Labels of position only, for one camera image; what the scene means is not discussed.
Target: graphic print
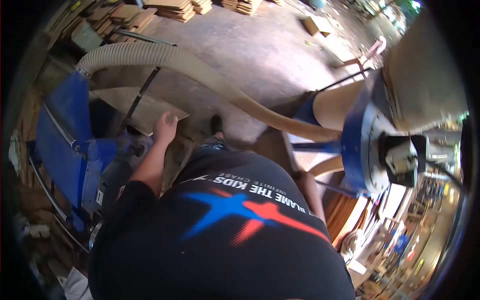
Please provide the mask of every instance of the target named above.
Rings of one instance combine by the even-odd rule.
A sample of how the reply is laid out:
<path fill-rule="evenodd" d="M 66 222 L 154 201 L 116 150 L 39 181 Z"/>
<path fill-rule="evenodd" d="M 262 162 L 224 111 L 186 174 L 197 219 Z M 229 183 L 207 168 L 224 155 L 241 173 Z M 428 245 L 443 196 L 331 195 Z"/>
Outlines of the graphic print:
<path fill-rule="evenodd" d="M 234 247 L 241 246 L 245 241 L 259 232 L 265 225 L 276 226 L 283 224 L 304 232 L 313 234 L 330 244 L 329 239 L 319 230 L 303 224 L 295 219 L 285 216 L 279 212 L 278 206 L 271 202 L 258 204 L 247 200 L 247 195 L 238 193 L 232 195 L 219 189 L 210 189 L 217 195 L 204 192 L 190 192 L 183 196 L 209 204 L 210 210 L 184 235 L 188 239 L 197 233 L 207 229 L 209 226 L 228 216 L 243 216 L 248 220 L 240 228 L 239 232 L 233 237 L 230 245 Z"/>

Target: flexible dust hose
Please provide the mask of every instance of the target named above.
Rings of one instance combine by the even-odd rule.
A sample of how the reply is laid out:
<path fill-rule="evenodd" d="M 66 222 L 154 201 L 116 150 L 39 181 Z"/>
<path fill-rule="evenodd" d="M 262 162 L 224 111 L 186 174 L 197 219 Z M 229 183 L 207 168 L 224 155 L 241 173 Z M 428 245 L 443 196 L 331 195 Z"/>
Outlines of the flexible dust hose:
<path fill-rule="evenodd" d="M 303 123 L 279 115 L 232 86 L 225 77 L 179 47 L 148 42 L 116 43 L 96 48 L 82 57 L 77 70 L 91 76 L 114 66 L 159 66 L 175 70 L 217 92 L 255 119 L 278 130 L 315 142 L 339 140 L 341 131 Z"/>
<path fill-rule="evenodd" d="M 342 156 L 335 156 L 319 163 L 315 167 L 311 168 L 308 172 L 314 175 L 315 178 L 317 178 L 325 174 L 330 174 L 330 173 L 335 173 L 340 171 L 343 171 Z"/>

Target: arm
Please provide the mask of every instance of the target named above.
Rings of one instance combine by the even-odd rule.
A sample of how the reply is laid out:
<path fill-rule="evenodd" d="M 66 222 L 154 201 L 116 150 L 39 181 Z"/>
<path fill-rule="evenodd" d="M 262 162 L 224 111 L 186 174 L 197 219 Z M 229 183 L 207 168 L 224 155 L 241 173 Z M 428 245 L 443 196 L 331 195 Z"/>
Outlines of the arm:
<path fill-rule="evenodd" d="M 315 177 L 309 172 L 302 171 L 296 184 L 305 198 L 305 201 L 307 201 L 310 210 L 326 225 L 327 222 L 325 219 L 324 206 L 322 199 L 320 199 L 320 193 L 318 192 Z"/>
<path fill-rule="evenodd" d="M 170 115 L 171 112 L 164 113 L 155 123 L 153 146 L 130 178 L 130 181 L 137 180 L 148 185 L 157 199 L 162 192 L 165 151 L 167 150 L 167 146 L 175 138 L 177 132 L 178 118 L 174 116 L 172 122 L 169 124 L 167 123 L 167 118 Z"/>

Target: cardboard box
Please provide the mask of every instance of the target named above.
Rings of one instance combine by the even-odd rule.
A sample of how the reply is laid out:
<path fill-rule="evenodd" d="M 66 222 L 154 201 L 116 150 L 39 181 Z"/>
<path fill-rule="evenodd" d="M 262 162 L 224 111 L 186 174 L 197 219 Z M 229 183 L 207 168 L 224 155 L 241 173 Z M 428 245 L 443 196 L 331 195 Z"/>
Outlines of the cardboard box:
<path fill-rule="evenodd" d="M 326 18 L 319 16 L 308 16 L 303 20 L 303 25 L 311 36 L 315 36 L 315 34 L 320 32 L 323 36 L 327 37 L 334 30 Z"/>

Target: shoe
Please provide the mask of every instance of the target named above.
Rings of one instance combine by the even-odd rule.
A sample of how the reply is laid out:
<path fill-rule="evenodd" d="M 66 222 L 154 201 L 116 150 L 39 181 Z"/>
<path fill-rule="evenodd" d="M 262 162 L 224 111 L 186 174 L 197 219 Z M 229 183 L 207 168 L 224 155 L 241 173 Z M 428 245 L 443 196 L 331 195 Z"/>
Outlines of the shoe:
<path fill-rule="evenodd" d="M 210 119 L 210 130 L 212 131 L 212 135 L 217 132 L 223 132 L 223 120 L 221 116 L 214 115 Z"/>

